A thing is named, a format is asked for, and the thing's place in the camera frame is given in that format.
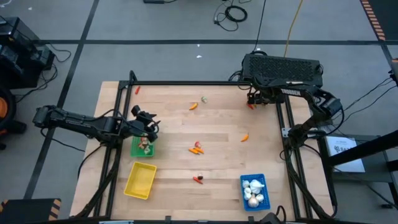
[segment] wooden tabletop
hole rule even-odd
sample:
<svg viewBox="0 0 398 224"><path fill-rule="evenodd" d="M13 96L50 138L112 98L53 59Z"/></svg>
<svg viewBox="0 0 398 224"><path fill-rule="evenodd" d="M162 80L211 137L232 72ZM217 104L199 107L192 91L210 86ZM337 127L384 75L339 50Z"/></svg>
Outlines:
<svg viewBox="0 0 398 224"><path fill-rule="evenodd" d="M103 82L95 116L114 107L117 87L118 82ZM259 220L283 205L287 219L294 220L286 165L279 158L283 147L275 105L251 110L246 105L246 91L236 86L144 85L135 95L136 88L130 108L139 105L141 110L158 114L155 120L162 122L154 157L131 157L132 139L123 142L112 219L164 220L166 215L171 215L173 220L238 221L247 220L248 216ZM207 104L201 102L202 96L208 98ZM296 97L290 100L295 122L303 123L310 117L307 102ZM198 108L188 110L194 102L199 103ZM241 142L245 134L249 134L249 139ZM188 152L195 141L201 142L205 154ZM317 149L315 141L306 143ZM96 147L98 142L89 140L85 154ZM101 149L85 162L70 215L77 214L98 188L104 152L105 149ZM320 158L304 147L301 154L309 191L323 209L332 214ZM135 161L157 166L147 200L124 195ZM203 185L192 180L199 173L204 176ZM239 178L243 174L258 173L266 177L271 209L245 212ZM107 198L108 191L104 193L101 214ZM299 201L300 213L305 217L301 194Z"/></svg>

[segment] blue plastic basket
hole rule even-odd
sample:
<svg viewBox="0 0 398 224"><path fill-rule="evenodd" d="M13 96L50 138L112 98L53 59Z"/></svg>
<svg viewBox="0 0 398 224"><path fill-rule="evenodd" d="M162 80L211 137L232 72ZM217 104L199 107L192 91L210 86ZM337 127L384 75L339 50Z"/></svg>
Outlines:
<svg viewBox="0 0 398 224"><path fill-rule="evenodd" d="M244 189L242 186L242 182L247 180L251 182L252 180L258 180L260 183L264 184L265 187L261 189L260 194L263 194L264 200L259 203L259 206L256 208L252 208L249 206L248 201L244 199ZM260 210L268 210L271 208L271 203L269 201L268 190L267 190L267 183L264 174L251 174L251 175L241 175L241 190L242 190L242 198L243 198L243 207L247 212L255 212Z"/></svg>

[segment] garlic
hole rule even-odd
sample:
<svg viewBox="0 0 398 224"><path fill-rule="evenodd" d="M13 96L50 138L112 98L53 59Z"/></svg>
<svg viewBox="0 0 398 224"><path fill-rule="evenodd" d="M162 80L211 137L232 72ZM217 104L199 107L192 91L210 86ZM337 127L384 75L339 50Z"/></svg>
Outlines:
<svg viewBox="0 0 398 224"><path fill-rule="evenodd" d="M258 180L252 180L250 182L250 190L252 193L259 194L263 187L265 187L265 185L261 184Z"/></svg>
<svg viewBox="0 0 398 224"><path fill-rule="evenodd" d="M256 196L256 199L257 199L259 202L262 202L262 201L264 200L264 196L263 196L262 194L258 194L258 195Z"/></svg>
<svg viewBox="0 0 398 224"><path fill-rule="evenodd" d="M245 200L249 200L250 198L251 198L251 194L244 194L244 197L243 197Z"/></svg>
<svg viewBox="0 0 398 224"><path fill-rule="evenodd" d="M259 206L259 201L255 198L254 194L251 195L248 204L252 208L256 208L257 206Z"/></svg>
<svg viewBox="0 0 398 224"><path fill-rule="evenodd" d="M249 181L247 181L247 180L242 181L242 187L243 188L246 188L246 187L249 187L249 186L250 186Z"/></svg>
<svg viewBox="0 0 398 224"><path fill-rule="evenodd" d="M244 189L244 193L245 193L245 194L251 194L250 188L249 188L249 187L246 187L246 188Z"/></svg>

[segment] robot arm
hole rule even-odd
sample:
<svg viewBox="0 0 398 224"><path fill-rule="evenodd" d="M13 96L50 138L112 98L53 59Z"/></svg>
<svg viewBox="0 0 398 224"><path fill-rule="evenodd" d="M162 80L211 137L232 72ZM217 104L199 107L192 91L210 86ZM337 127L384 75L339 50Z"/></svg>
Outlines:
<svg viewBox="0 0 398 224"><path fill-rule="evenodd" d="M139 106L134 106L131 113L136 119L127 121L118 116L102 115L94 118L67 112L56 106L43 106L37 108L33 123L39 128L59 127L82 133L90 138L96 138L99 142L108 142L112 136L123 139L130 136L145 136L150 142L155 141L160 123L152 119L156 114L141 111Z"/></svg>
<svg viewBox="0 0 398 224"><path fill-rule="evenodd" d="M283 96L297 96L307 100L312 116L303 124L297 124L290 129L287 137L291 147L300 147L308 134L317 124L327 121L342 109L340 100L331 93L319 87L303 85L302 83L288 83L284 86L261 86L258 82L252 83L254 92L248 93L248 104L283 103Z"/></svg>

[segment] yellow plastic bin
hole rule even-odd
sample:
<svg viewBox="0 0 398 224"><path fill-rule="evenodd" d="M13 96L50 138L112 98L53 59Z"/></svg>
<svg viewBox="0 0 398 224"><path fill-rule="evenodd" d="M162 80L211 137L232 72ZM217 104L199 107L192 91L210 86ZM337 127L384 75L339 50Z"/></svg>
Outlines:
<svg viewBox="0 0 398 224"><path fill-rule="evenodd" d="M148 199L150 188L154 183L156 166L135 162L132 166L124 194L144 200Z"/></svg>

